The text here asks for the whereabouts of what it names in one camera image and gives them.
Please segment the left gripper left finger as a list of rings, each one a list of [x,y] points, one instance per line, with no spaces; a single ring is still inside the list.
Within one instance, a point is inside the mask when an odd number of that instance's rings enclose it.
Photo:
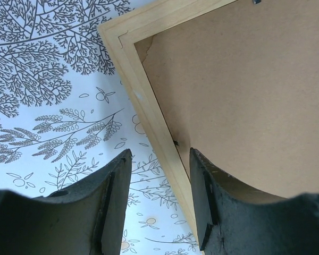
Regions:
[[[119,254],[131,156],[126,149],[47,197],[0,190],[0,254]]]

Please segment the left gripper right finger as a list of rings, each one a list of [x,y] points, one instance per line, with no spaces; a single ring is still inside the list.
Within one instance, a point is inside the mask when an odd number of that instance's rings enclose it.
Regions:
[[[190,149],[199,248],[205,254],[319,254],[319,194],[256,189]]]

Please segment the wooden picture frame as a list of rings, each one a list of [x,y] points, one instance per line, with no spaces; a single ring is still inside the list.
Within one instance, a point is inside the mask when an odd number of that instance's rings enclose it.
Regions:
[[[263,192],[319,194],[319,1],[155,1],[98,32],[197,240],[192,148]]]

